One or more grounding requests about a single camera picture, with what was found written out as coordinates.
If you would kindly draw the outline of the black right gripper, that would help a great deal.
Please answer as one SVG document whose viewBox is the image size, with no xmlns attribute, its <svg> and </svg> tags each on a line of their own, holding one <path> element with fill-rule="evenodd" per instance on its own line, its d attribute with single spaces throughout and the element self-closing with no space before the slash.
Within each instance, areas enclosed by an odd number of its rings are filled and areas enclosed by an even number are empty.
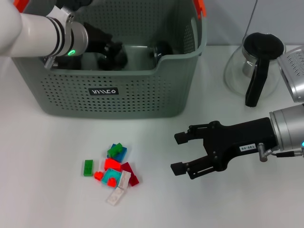
<svg viewBox="0 0 304 228">
<path fill-rule="evenodd" d="M 203 139 L 207 156 L 182 163 L 171 164 L 175 176 L 188 174 L 193 180 L 214 171 L 224 171 L 230 160 L 258 152 L 257 148 L 243 149 L 243 146 L 262 143 L 265 149 L 277 147 L 278 142 L 269 118 L 261 118 L 231 126 L 219 121 L 208 124 L 190 125 L 186 132 L 176 133 L 177 144 Z"/>
</svg>

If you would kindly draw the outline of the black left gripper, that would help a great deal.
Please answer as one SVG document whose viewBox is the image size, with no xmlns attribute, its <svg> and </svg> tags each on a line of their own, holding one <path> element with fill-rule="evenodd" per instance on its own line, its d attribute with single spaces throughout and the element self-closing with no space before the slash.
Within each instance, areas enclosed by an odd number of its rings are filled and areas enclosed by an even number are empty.
<svg viewBox="0 0 304 228">
<path fill-rule="evenodd" d="M 112 35 L 95 28 L 87 22 L 84 27 L 88 34 L 88 45 L 86 52 L 103 52 L 106 57 L 121 57 L 123 54 L 123 43 L 112 42 Z"/>
</svg>

